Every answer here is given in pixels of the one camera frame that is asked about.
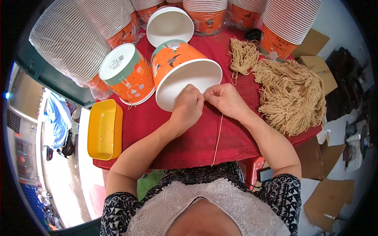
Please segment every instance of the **black and white top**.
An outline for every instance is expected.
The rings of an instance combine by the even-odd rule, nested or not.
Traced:
[[[105,199],[100,235],[126,235],[130,220],[136,215],[137,209],[141,209],[148,200],[162,192],[172,182],[199,185],[211,183],[220,178],[227,179],[236,188],[245,193],[254,194],[268,204],[288,227],[291,235],[297,235],[297,223],[301,210],[301,183],[298,178],[290,174],[281,174],[274,177],[263,190],[252,193],[244,185],[242,172],[237,162],[226,162],[212,167],[166,170],[160,183],[150,189],[141,202],[137,197],[126,192],[109,195]]]

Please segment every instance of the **white lace collar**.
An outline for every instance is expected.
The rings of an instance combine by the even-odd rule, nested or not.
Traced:
[[[203,197],[227,213],[242,235],[289,236],[290,231],[260,199],[236,188],[228,179],[209,184],[184,185],[173,181],[148,200],[132,217],[129,236],[164,236],[173,221],[197,198]]]

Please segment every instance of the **string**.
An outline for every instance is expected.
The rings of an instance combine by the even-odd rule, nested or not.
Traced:
[[[259,112],[282,134],[298,135],[320,125],[326,114],[323,80],[294,60],[262,59],[252,69],[262,83]]]
[[[259,42],[257,40],[230,40],[232,51],[230,52],[232,54],[230,69],[233,71],[231,83],[235,86],[237,84],[237,74],[249,75],[252,72],[249,69],[256,65],[259,56],[262,54],[258,49]]]
[[[211,164],[211,166],[214,165],[215,156],[217,155],[218,143],[219,143],[219,137],[220,137],[220,130],[222,129],[222,121],[223,121],[223,114],[222,114],[222,118],[220,119],[220,127],[219,127],[219,133],[218,133],[218,140],[217,140],[217,145],[215,146],[214,159],[213,159],[213,163]]]
[[[131,108],[136,107],[136,105],[129,105],[129,107],[127,108],[128,110],[130,110]]]

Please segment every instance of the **woman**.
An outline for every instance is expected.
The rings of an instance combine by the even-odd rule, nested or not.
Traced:
[[[138,202],[137,180],[159,152],[193,126],[208,101],[243,124],[274,171],[255,195],[236,162],[166,170]],[[202,95],[188,85],[171,118],[127,148],[110,169],[101,235],[297,235],[301,164],[291,143],[251,111],[231,84]]]

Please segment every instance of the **red tablecloth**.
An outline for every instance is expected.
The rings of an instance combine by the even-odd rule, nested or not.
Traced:
[[[229,45],[232,37],[243,40],[244,32],[228,29],[214,36],[194,36],[189,42],[209,59],[219,63],[223,70],[222,83],[231,83],[232,72],[229,69],[231,55],[228,52],[230,51]],[[147,60],[150,60],[155,48],[148,42],[147,37],[144,37],[136,47]],[[260,105],[260,86],[254,82],[252,74],[248,76],[239,75],[235,86],[247,105],[256,113]],[[171,115],[171,113],[159,108],[155,95],[130,110],[128,110],[127,105],[119,100],[117,95],[112,95],[111,99],[120,104],[124,110],[122,150],[152,133],[165,123]],[[170,142],[154,160],[150,168],[174,169],[210,165],[213,162],[220,118],[221,113],[206,102],[203,115],[199,121],[181,137]],[[320,131],[321,126],[311,127],[300,135],[288,137],[288,140],[293,145],[297,145],[315,136]],[[247,129],[238,121],[224,117],[215,164],[260,155],[259,148]],[[115,161],[116,159],[109,161],[93,159],[93,164],[109,170]]]

